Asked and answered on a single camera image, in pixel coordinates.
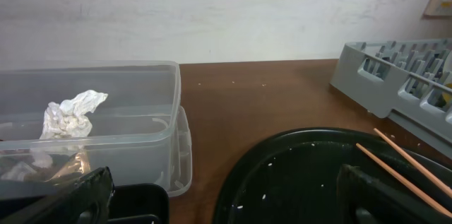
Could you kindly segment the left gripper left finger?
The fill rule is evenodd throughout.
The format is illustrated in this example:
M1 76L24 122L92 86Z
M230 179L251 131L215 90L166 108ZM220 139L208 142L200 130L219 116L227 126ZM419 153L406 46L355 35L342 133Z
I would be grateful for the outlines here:
M1 224L106 223L114 183L108 167L53 194L1 201Z

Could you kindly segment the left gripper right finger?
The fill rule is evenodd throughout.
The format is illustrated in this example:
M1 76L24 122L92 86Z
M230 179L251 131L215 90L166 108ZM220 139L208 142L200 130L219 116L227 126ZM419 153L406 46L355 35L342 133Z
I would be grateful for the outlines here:
M351 165L341 166L336 191L341 223L451 223L445 214Z

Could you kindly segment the gold foil wrapper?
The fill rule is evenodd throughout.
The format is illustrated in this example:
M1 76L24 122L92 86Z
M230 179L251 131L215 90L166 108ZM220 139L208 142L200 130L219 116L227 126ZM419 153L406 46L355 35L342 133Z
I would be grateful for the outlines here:
M69 182L91 172L90 161L85 151L77 152L47 181L54 184Z

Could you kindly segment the wooden chopstick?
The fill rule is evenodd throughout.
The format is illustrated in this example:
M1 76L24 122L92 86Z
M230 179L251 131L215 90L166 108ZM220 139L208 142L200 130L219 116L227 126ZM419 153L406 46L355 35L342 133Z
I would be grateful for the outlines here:
M392 175L394 178L396 178L400 183L402 183L404 186L406 186L411 192L413 192L416 196L420 197L425 203L430 205L432 208L437 210L438 212L451 217L451 212L449 212L446 208L444 208L441 204L433 200L429 195L424 193L421 189L416 187L413 183L411 183L409 180L405 179L402 175L400 175L398 172L396 172L392 167L385 164L384 161L376 157L373 153L368 151L365 147L360 145L359 143L356 143L356 147L360 149L363 153L365 153L367 156L369 156L375 163L377 163L379 166L381 166L385 171L387 171L390 175Z
M399 145L394 143L391 139L389 139L385 134L379 131L377 128L374 128L374 131L394 150L396 150L401 156L404 157L411 165L413 165L417 170L419 170L427 179L429 179L433 184L435 184L442 192L444 192L447 196L452 197L451 188L445 184L442 180L440 180L437 176L435 176L432 172L430 172L425 166L417 162L411 155L405 152Z

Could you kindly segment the white napkin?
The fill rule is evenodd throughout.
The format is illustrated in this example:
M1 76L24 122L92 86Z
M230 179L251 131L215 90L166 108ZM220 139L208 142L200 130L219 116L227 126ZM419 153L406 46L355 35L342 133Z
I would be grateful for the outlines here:
M60 104L50 102L44 111L42 133L39 140L88 136L93 125L86 114L93 113L107 97L107 93L87 90Z

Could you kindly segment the yellow bowl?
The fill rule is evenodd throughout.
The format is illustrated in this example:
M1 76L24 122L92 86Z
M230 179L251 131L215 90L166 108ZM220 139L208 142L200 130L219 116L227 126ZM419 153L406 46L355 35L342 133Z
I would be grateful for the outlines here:
M447 83L446 84L447 88L452 88L452 83ZM452 95L447 93L447 92L443 92L442 93L442 98L444 99L444 102L446 103L446 106L451 105L452 102Z

